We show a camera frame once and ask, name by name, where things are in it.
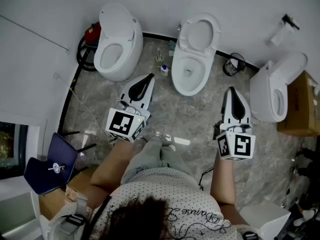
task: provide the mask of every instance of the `white box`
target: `white box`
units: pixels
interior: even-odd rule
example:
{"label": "white box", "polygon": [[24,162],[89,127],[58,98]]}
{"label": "white box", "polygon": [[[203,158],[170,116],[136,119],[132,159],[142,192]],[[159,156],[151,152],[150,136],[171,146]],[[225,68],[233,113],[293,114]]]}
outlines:
{"label": "white box", "polygon": [[133,143],[145,127],[144,116],[110,108],[105,130],[115,138]]}
{"label": "white box", "polygon": [[216,137],[221,159],[251,159],[255,151],[256,136],[246,133],[224,131]]}

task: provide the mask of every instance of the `toilet lid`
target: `toilet lid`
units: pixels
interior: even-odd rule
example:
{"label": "toilet lid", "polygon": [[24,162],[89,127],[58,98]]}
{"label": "toilet lid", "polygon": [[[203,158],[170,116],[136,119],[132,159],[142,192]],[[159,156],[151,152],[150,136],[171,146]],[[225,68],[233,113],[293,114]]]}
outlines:
{"label": "toilet lid", "polygon": [[183,24],[179,46],[185,52],[214,56],[221,34],[220,24],[210,13],[199,13]]}
{"label": "toilet lid", "polygon": [[302,52],[292,52],[269,69],[268,74],[284,80],[289,85],[305,69],[308,57]]}
{"label": "toilet lid", "polygon": [[99,15],[100,25],[108,37],[121,37],[131,40],[134,36],[133,19],[126,7],[110,2],[104,5]]}

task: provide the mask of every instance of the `gray tile floor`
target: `gray tile floor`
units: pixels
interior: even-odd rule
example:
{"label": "gray tile floor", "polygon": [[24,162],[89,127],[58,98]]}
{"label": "gray tile floor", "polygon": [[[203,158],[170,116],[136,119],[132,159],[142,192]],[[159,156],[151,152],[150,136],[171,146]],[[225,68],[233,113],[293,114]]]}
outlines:
{"label": "gray tile floor", "polygon": [[[141,58],[133,75],[124,82],[110,82],[98,72],[82,71],[75,93],[88,106],[101,127],[107,122],[109,108],[113,107],[122,87],[137,76],[155,74],[153,100],[149,106],[152,118],[143,130],[143,135],[161,133],[174,141],[175,137],[190,141],[189,145],[175,144],[177,152],[182,155],[197,181],[201,173],[210,168],[215,160],[217,142],[213,140],[213,125],[222,119],[220,114],[224,92],[234,86],[249,103],[249,79],[254,75],[251,69],[226,76],[222,71],[225,58],[215,56],[209,79],[198,94],[190,97],[180,95],[174,88],[170,75],[162,76],[154,65],[157,48],[164,56],[169,68],[172,57],[169,57],[167,41],[144,38]],[[270,200],[278,205],[285,201],[285,191],[291,179],[290,166],[301,144],[315,149],[316,138],[298,138],[277,132],[275,123],[266,123],[252,118],[253,133],[256,135],[253,159],[235,162],[235,182],[237,190],[237,207],[257,204]],[[98,165],[109,154],[111,145],[99,129],[94,118],[74,96],[68,106],[63,125],[64,131],[80,131],[79,134],[67,137],[76,148],[97,143],[97,146],[81,153],[77,160],[78,169],[84,166]],[[299,157],[301,163],[308,160]],[[204,191],[210,191],[212,173],[203,177]],[[309,180],[302,176],[294,177],[287,197],[291,203],[308,188]]]}

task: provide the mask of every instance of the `polka dot shirt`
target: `polka dot shirt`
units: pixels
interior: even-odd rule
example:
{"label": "polka dot shirt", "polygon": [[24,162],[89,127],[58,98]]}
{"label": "polka dot shirt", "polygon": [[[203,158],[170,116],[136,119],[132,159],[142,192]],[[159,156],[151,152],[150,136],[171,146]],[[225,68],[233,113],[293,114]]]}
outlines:
{"label": "polka dot shirt", "polygon": [[[192,176],[168,167],[143,170],[110,196],[110,201],[91,232],[91,240],[98,240],[108,230],[113,211],[134,199],[144,201],[147,197],[167,202],[166,239],[241,240],[243,233],[256,232],[247,225],[231,225],[229,220],[224,219],[216,200],[201,191]],[[55,218],[66,212],[74,213],[74,205],[65,205]],[[98,208],[93,212],[88,208],[91,219],[97,211]]]}

